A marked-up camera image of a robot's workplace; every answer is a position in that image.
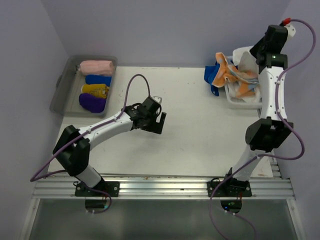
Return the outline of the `white towel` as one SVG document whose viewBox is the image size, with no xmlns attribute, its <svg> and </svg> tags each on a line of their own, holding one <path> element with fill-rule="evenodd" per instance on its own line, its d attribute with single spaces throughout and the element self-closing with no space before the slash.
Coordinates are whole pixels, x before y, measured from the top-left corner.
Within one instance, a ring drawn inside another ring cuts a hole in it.
<svg viewBox="0 0 320 240">
<path fill-rule="evenodd" d="M 246 104 L 258 104 L 261 102 L 261 92 L 258 80 L 258 65 L 256 58 L 250 53 L 252 46 L 240 47 L 232 52 L 233 64 L 241 73 L 250 76 L 246 82 L 237 80 L 229 85 L 229 95 L 240 99 Z"/>
</svg>

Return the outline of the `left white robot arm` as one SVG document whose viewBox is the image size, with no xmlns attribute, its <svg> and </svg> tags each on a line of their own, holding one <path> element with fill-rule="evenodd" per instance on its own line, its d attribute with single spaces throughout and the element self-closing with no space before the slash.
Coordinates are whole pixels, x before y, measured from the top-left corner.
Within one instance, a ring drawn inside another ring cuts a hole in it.
<svg viewBox="0 0 320 240">
<path fill-rule="evenodd" d="M 106 183 L 89 164 L 90 152 L 119 134 L 140 129 L 161 134 L 166 119 L 162 98 L 149 96 L 143 103 L 125 106 L 116 115 L 86 127 L 67 126 L 53 150 L 55 158 L 71 177 L 80 180 L 92 196 L 103 193 Z"/>
</svg>

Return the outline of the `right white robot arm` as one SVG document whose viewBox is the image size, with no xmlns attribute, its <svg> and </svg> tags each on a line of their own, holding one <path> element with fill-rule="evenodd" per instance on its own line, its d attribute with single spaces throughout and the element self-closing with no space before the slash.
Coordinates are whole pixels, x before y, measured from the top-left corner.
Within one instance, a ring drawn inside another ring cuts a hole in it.
<svg viewBox="0 0 320 240">
<path fill-rule="evenodd" d="M 281 51 L 295 34 L 296 29 L 290 23 L 269 25 L 262 39 L 242 54 L 240 66 L 256 70 L 258 74 L 262 106 L 259 119 L 245 132 L 246 147 L 242 156 L 225 176 L 222 189 L 227 196 L 235 196 L 241 185 L 249 182 L 260 160 L 270 157 L 294 126 L 282 121 L 287 119 L 284 103 L 286 75 L 283 71 L 288 67 L 288 57 Z"/>
</svg>

